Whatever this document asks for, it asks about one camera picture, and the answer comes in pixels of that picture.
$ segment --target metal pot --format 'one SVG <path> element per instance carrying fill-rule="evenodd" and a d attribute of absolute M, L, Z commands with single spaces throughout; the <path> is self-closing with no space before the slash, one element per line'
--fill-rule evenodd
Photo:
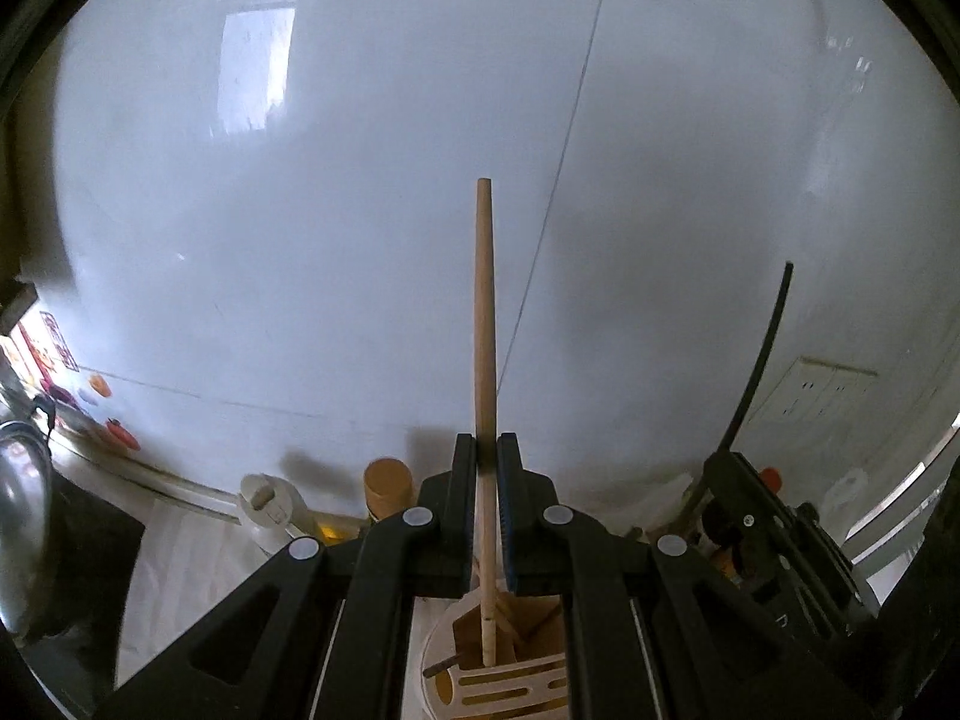
<path fill-rule="evenodd" d="M 53 464 L 35 425 L 0 425 L 0 619 L 24 641 L 53 585 Z"/>

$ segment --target electrical socket panel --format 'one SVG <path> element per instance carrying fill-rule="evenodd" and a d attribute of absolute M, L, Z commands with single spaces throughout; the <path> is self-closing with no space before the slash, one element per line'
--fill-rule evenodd
<path fill-rule="evenodd" d="M 875 383 L 872 370 L 800 357 L 767 396 L 752 420 L 832 422 L 847 418 Z"/>

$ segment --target wooden dowel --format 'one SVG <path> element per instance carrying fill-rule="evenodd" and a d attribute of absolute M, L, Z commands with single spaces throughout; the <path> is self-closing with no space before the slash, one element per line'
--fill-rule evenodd
<path fill-rule="evenodd" d="M 473 406 L 480 508 L 480 635 L 483 665 L 496 665 L 496 314 L 493 309 L 491 181 L 477 181 L 473 292 Z"/>

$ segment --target white wall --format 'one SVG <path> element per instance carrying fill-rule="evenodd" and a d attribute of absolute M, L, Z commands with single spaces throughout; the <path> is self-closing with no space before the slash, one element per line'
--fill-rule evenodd
<path fill-rule="evenodd" d="M 501 428 L 610 522 L 716 445 L 788 258 L 760 398 L 800 355 L 880 374 L 748 425 L 788 501 L 842 530 L 960 407 L 960 115 L 879 0 L 92 0 L 18 122 L 45 304 L 203 484 L 355 512 L 373 457 L 448 463 L 480 175 Z"/>
<path fill-rule="evenodd" d="M 904 552 L 867 579 L 871 589 L 877 594 L 877 600 L 880 603 L 884 603 L 890 597 L 896 583 L 902 579 L 906 569 L 910 567 L 910 559 L 909 553 Z"/>

